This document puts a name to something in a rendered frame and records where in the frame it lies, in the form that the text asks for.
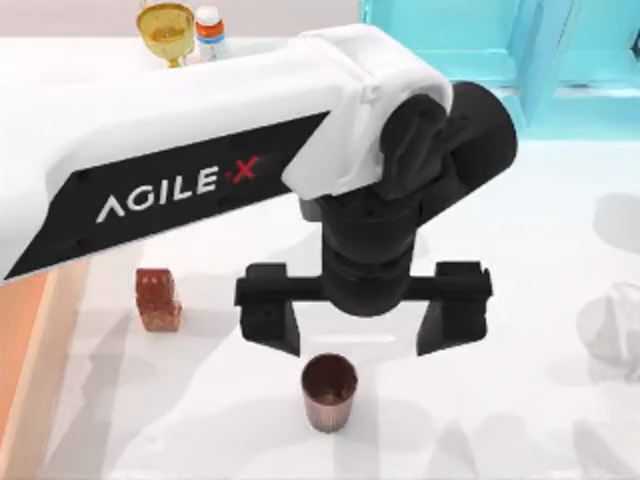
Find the light blue rack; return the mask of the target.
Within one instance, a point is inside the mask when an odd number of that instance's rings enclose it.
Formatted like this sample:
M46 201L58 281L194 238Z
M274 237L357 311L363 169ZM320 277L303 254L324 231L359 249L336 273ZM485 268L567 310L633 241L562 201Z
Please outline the light blue rack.
M360 18L497 90L531 138L640 141L640 0L360 0Z

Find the brown cup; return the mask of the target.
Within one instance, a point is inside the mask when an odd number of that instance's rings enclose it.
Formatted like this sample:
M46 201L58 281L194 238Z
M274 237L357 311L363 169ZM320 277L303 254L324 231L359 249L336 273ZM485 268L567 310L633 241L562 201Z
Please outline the brown cup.
M310 425L322 433L342 429L351 414L358 375L354 365L337 353L311 358L301 373L305 413Z

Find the white crumpled object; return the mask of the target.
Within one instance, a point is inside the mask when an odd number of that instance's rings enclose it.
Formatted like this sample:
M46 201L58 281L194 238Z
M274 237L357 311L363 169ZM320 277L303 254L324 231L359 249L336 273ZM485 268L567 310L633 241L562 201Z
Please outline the white crumpled object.
M611 284L580 310L576 331L594 382L640 385L640 285Z

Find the shallow salmon-coloured box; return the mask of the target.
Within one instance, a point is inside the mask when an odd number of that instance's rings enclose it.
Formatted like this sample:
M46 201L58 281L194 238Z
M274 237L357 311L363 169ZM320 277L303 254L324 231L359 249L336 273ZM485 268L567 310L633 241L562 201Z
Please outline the shallow salmon-coloured box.
M88 269L77 261L0 287L0 458L21 433L46 437Z

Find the brown bread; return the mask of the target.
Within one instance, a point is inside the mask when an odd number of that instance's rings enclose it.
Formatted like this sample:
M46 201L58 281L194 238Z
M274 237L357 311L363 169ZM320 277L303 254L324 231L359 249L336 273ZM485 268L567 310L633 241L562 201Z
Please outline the brown bread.
M138 268L135 272L135 300L146 331L158 333L179 330L182 304L169 269Z

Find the white bottle with orange label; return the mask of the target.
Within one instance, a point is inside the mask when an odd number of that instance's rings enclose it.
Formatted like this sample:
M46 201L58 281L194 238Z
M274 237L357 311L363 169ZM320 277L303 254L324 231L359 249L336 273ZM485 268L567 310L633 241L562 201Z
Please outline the white bottle with orange label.
M203 5L196 9L195 38L203 62L225 56L225 25L215 6Z

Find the gold trophy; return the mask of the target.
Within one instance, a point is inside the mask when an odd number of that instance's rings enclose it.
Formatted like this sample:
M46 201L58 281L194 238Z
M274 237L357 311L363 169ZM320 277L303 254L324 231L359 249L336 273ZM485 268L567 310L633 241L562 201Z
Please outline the gold trophy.
M145 0L136 27L153 55L178 68L194 50L194 22L192 10L182 3Z

